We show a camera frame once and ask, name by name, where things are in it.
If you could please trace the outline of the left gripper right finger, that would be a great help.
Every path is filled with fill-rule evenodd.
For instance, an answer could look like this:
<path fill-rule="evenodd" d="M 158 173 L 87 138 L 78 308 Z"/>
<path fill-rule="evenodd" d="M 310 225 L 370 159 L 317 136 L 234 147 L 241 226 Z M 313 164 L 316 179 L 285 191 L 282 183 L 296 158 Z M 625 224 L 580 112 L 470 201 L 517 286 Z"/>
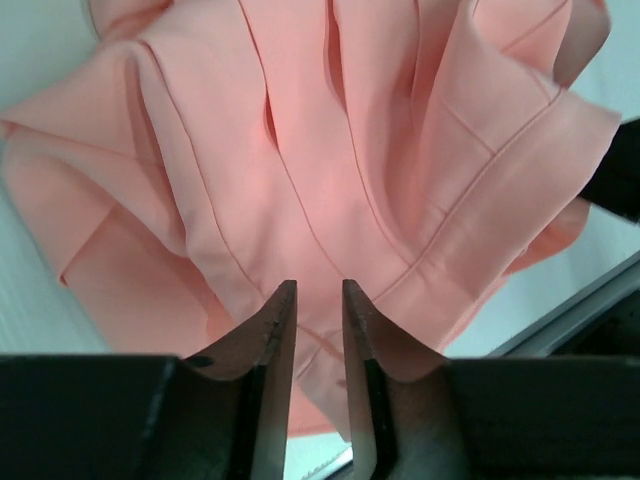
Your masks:
<path fill-rule="evenodd" d="M 445 479 L 450 432 L 447 362 L 346 280 L 343 339 L 358 479 Z"/>

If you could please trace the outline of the salmon pink skirt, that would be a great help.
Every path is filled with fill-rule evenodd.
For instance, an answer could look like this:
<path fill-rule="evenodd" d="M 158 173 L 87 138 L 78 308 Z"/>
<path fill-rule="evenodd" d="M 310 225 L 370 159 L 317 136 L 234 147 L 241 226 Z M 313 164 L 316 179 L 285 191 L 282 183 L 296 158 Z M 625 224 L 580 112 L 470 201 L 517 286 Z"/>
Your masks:
<path fill-rule="evenodd" d="M 349 432 L 341 285 L 445 349 L 570 246 L 620 117 L 602 1 L 94 1 L 1 115 L 9 195 L 121 351 L 190 355 L 298 284 L 294 435 Z"/>

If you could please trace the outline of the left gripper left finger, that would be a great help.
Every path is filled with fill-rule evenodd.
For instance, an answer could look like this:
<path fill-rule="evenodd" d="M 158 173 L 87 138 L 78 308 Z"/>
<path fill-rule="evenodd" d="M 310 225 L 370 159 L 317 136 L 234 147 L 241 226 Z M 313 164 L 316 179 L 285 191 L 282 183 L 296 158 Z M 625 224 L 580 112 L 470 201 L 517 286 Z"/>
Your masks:
<path fill-rule="evenodd" d="M 297 325 L 297 283 L 286 280 L 259 311 L 184 359 L 207 381 L 199 398 L 200 479 L 281 479 Z"/>

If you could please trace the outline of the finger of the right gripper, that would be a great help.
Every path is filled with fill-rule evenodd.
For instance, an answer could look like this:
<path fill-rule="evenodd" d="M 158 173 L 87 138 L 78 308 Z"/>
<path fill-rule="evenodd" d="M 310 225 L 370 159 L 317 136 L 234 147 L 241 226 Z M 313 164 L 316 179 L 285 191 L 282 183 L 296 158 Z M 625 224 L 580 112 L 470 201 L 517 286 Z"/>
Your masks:
<path fill-rule="evenodd" d="M 640 120 L 620 125 L 579 197 L 632 223 L 640 212 Z"/>

